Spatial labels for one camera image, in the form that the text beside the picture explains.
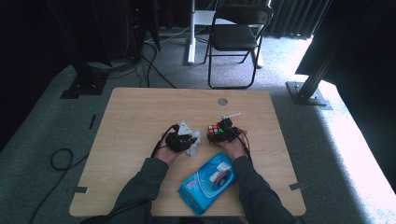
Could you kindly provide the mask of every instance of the gray carpet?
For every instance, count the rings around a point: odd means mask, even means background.
[[[294,72],[308,46],[309,40],[265,38],[262,47],[264,67],[258,69],[251,87],[252,90],[270,92],[298,181],[307,185],[302,190],[306,205],[303,221],[307,224],[395,223],[394,193],[373,162],[370,150],[336,88],[326,82],[319,86],[332,110],[295,105],[290,98],[285,82],[306,79],[306,76],[295,76]],[[201,64],[204,54],[205,43],[197,41],[195,64],[187,65],[188,39],[171,38],[162,42],[162,51],[153,63],[177,88],[208,89],[207,64]],[[153,48],[146,45],[143,55],[152,60]],[[238,64],[235,59],[216,60],[213,73],[221,75],[222,80],[215,81],[226,80],[229,84],[248,81],[252,69],[250,57],[243,64]],[[92,65],[105,67],[98,63]],[[63,174],[51,168],[50,155],[59,148],[70,148],[75,163],[88,154],[112,90],[116,87],[146,87],[148,70],[149,65],[143,61],[131,70],[112,73],[101,95],[81,95],[75,100],[60,99],[76,75],[72,66],[66,67],[52,80],[0,154],[0,223],[28,223],[39,203]],[[172,88],[153,68],[149,81],[151,88]],[[93,115],[96,119],[91,126]],[[356,160],[344,152],[353,152]],[[55,161],[65,167],[69,158],[68,154],[61,153]],[[84,164],[85,161],[67,172],[38,210],[34,223],[79,223],[82,220],[69,215],[73,197],[67,191],[78,184]],[[370,172],[360,178],[357,173],[360,168]],[[375,181],[372,186],[366,185],[364,181],[367,179]],[[375,198],[378,195],[382,196],[381,201]],[[157,221],[174,221],[171,219]],[[206,219],[204,222],[217,223],[218,220]]]

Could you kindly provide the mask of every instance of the black cable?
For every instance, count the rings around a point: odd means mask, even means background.
[[[157,49],[156,49],[153,45],[150,45],[150,44],[148,44],[148,43],[145,43],[145,44],[146,44],[146,45],[149,45],[150,47],[152,47],[152,48],[154,49],[154,57],[153,57],[153,59],[152,59],[151,62],[150,62],[143,54],[141,55],[142,58],[143,58],[144,60],[146,60],[146,61],[149,63],[148,76],[147,76],[148,88],[149,88],[149,71],[150,71],[151,67],[153,67],[153,68],[157,71],[157,73],[158,73],[169,85],[171,85],[173,88],[177,89],[177,87],[176,87],[174,84],[172,84],[166,77],[164,77],[163,74],[162,74],[162,73],[154,66],[154,64],[153,64],[155,58],[157,57]]]
[[[175,127],[175,125],[172,125],[165,131],[165,133],[161,137],[160,141],[158,141],[157,145],[155,145],[155,148],[152,150],[152,153],[151,153],[151,156],[150,156],[151,158],[154,158],[155,153],[157,153],[158,149],[162,148],[162,147],[160,147],[161,142],[163,141],[165,136],[169,133],[169,131],[171,131],[171,129],[173,129],[174,127]]]
[[[303,219],[303,216],[300,216],[298,218],[303,222],[303,224],[306,224],[305,220]]]
[[[250,143],[248,141],[248,136],[239,128],[237,128],[239,132],[243,133],[245,138],[247,139],[247,145],[245,142],[239,137],[238,133],[235,133],[233,129],[230,127],[230,131],[235,135],[235,137],[241,142],[242,146],[244,147],[245,153],[247,154],[247,158],[250,160],[251,164],[253,164],[253,160],[251,159],[250,156]]]
[[[146,203],[148,203],[148,202],[149,202],[149,200],[143,200],[143,201],[138,202],[138,203],[133,203],[133,204],[130,204],[130,205],[126,205],[125,207],[122,207],[122,208],[120,208],[119,210],[116,210],[116,211],[114,211],[114,212],[112,212],[112,213],[110,213],[110,214],[108,214],[108,215],[106,215],[106,216],[103,216],[103,217],[101,218],[101,220],[98,221],[98,222],[95,223],[95,224],[106,223],[106,222],[108,222],[111,218],[113,218],[114,216],[116,216],[116,215],[118,215],[118,214],[121,214],[121,213],[123,213],[123,212],[126,212],[126,211],[128,211],[128,210],[130,210],[130,209],[136,208],[136,207],[138,207],[138,206],[144,205],[144,204],[146,204]]]
[[[123,74],[123,75],[119,75],[118,77],[111,77],[111,76],[109,76],[108,79],[116,79],[116,78],[126,77],[126,76],[129,76],[129,75],[132,74],[132,73],[136,73],[136,74],[137,74],[137,66],[139,66],[141,63],[142,63],[142,61],[139,61],[139,62],[132,68],[133,71],[130,71],[130,72],[128,72],[128,73],[126,73],[126,74]]]
[[[207,39],[205,39],[205,38],[196,36],[195,39],[198,40],[201,43],[207,44]]]
[[[143,67],[143,77],[145,78],[145,81],[146,81],[146,76],[145,76],[145,74],[146,74],[146,67],[145,67],[145,64],[143,63],[143,61],[140,61],[140,62],[141,62],[142,67]],[[137,72],[137,70],[136,70],[136,75],[139,77],[139,87],[142,87],[142,77],[139,75],[139,73]]]
[[[57,166],[54,164],[54,161],[53,161],[53,160],[54,160],[55,156],[56,156],[58,153],[62,152],[62,151],[66,151],[66,152],[68,152],[68,153],[70,154],[70,160],[69,160],[67,166],[61,167],[61,168],[60,168],[60,167],[57,167]],[[58,188],[59,184],[62,182],[62,180],[63,180],[64,177],[66,176],[67,171],[69,171],[69,170],[72,169],[73,167],[75,167],[75,166],[79,165],[80,163],[82,163],[83,161],[85,161],[85,160],[88,158],[89,155],[90,155],[90,154],[87,154],[87,155],[84,156],[81,160],[79,160],[79,161],[76,162],[75,164],[72,164],[73,159],[74,159],[74,154],[73,154],[73,151],[70,150],[70,149],[68,149],[68,148],[60,148],[60,149],[54,151],[54,152],[51,154],[51,156],[50,156],[50,161],[49,161],[51,167],[52,167],[54,170],[56,170],[56,171],[64,171],[64,173],[61,175],[61,178],[59,178],[59,180],[58,180],[58,182],[55,184],[55,186],[49,191],[49,193],[44,197],[44,199],[40,202],[40,204],[38,205],[38,207],[35,209],[35,211],[33,212],[32,216],[30,217],[29,223],[33,223],[33,221],[34,221],[34,219],[35,219],[35,216],[37,215],[38,210],[39,210],[40,207],[43,205],[43,203],[48,199],[48,197],[51,195],[51,193],[52,193],[53,191],[55,191],[56,188]]]
[[[109,68],[99,68],[92,65],[89,65],[93,72],[97,73],[113,73],[113,72],[125,72],[129,71],[136,67],[136,62],[130,59],[128,63],[122,64],[117,67],[109,67]]]

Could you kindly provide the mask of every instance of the black stand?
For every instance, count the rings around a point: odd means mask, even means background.
[[[108,74],[95,74],[85,61],[84,54],[78,47],[78,43],[70,24],[64,15],[59,0],[47,0],[50,11],[58,23],[58,31],[64,50],[73,64],[77,75],[70,89],[64,91],[61,99],[77,99],[81,94],[102,94]]]
[[[100,76],[96,75],[96,78],[87,83],[85,86],[81,86],[79,83],[79,76],[76,76],[69,90],[62,93],[61,99],[77,99],[80,95],[101,95],[103,88],[106,85],[108,73],[101,73]]]
[[[308,98],[302,97],[301,89],[304,84],[303,82],[286,82],[291,98],[296,105],[319,105],[322,109],[332,109],[329,102],[323,98],[319,89],[316,89]]]

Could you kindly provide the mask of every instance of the gray sleeve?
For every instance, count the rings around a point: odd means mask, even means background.
[[[239,185],[239,201],[249,224],[295,223],[294,216],[282,205],[247,157],[235,159],[233,167]]]
[[[157,198],[168,168],[164,161],[147,158],[140,172],[122,189],[112,211],[145,200],[148,203],[114,216],[109,223],[150,223],[151,201]]]

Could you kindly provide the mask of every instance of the black chair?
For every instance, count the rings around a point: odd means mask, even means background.
[[[268,6],[257,5],[233,5],[217,9],[207,41],[206,58],[209,57],[209,72],[207,84],[211,89],[247,89],[253,82],[256,75],[257,61],[255,57],[253,75],[251,81],[246,86],[222,86],[215,87],[211,84],[212,57],[214,56],[244,56],[243,63],[250,52],[257,54],[262,46],[263,31],[274,15],[273,10]],[[219,19],[230,21],[230,24],[217,23]],[[246,54],[212,54],[212,48],[218,51],[247,51]]]

